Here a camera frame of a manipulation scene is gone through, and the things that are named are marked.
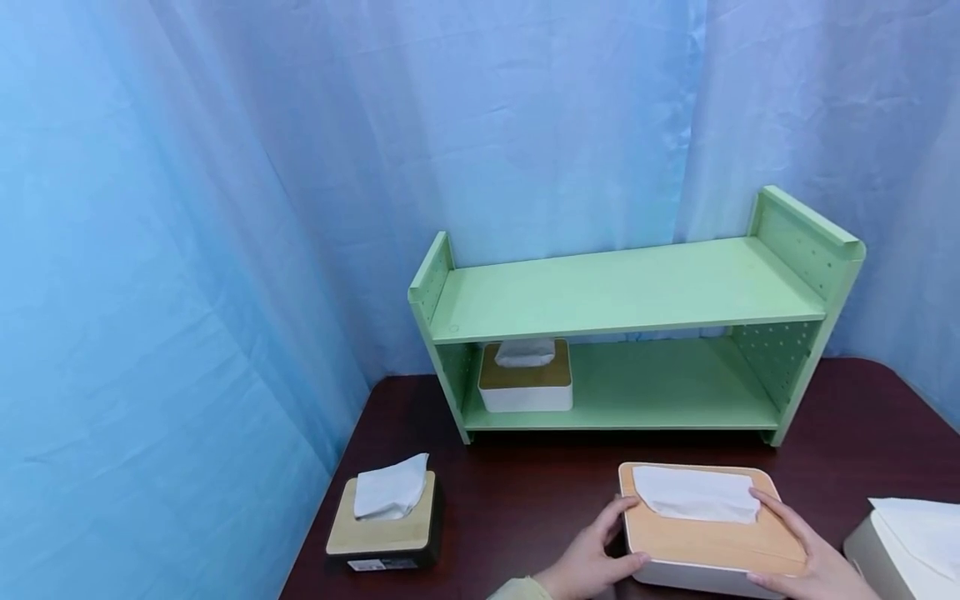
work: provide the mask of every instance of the white tissue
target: white tissue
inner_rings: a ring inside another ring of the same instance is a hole
[[[634,467],[636,492],[655,513],[698,521],[756,522],[760,501],[746,475],[691,468]]]
[[[910,556],[960,583],[960,505],[903,498],[870,502]]]
[[[493,362],[505,369],[542,367],[556,355],[553,338],[506,340],[500,343]]]
[[[359,520],[404,518],[414,510],[426,486],[426,453],[392,467],[357,476],[353,516]]]

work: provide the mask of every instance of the tissue box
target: tissue box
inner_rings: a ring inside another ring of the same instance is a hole
[[[420,502],[404,518],[359,521],[353,517],[356,478],[347,481],[340,498],[326,555],[354,571],[386,571],[432,566],[440,558],[444,496],[432,470]]]
[[[621,465],[621,493],[636,495],[633,468],[642,465],[747,475],[755,488],[780,497],[770,476],[755,468],[653,463]],[[761,507],[756,523],[742,524],[669,518],[657,515],[641,502],[624,514],[624,531],[631,552],[642,550],[653,559],[634,578],[656,586],[779,599],[783,596],[750,583],[747,571],[800,575],[806,564],[800,542],[765,507]]]
[[[499,344],[483,348],[477,388],[491,413],[568,411],[573,408],[573,377],[566,340],[555,340],[556,355],[542,367],[507,369],[496,364]]]
[[[913,557],[876,511],[844,541],[843,550],[884,600],[960,598],[960,585]]]

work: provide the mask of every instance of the lower shelf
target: lower shelf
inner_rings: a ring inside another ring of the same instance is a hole
[[[467,430],[777,429],[780,413],[729,337],[570,346],[573,409],[490,413],[473,365]]]

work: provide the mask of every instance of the hand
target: hand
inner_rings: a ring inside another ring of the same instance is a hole
[[[620,515],[639,501],[615,497],[553,566],[534,577],[553,600],[587,600],[650,562],[643,552],[612,559],[604,549],[623,529]]]
[[[760,490],[751,489],[750,493],[779,516],[804,545],[806,571],[799,577],[748,573],[747,579],[797,600],[880,600],[850,563],[793,509]]]

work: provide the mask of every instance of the blue curtain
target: blue curtain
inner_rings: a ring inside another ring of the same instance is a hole
[[[276,595],[436,229],[671,241],[705,13],[0,5],[0,596]]]
[[[3,598],[276,596],[381,374],[182,8],[0,4]]]

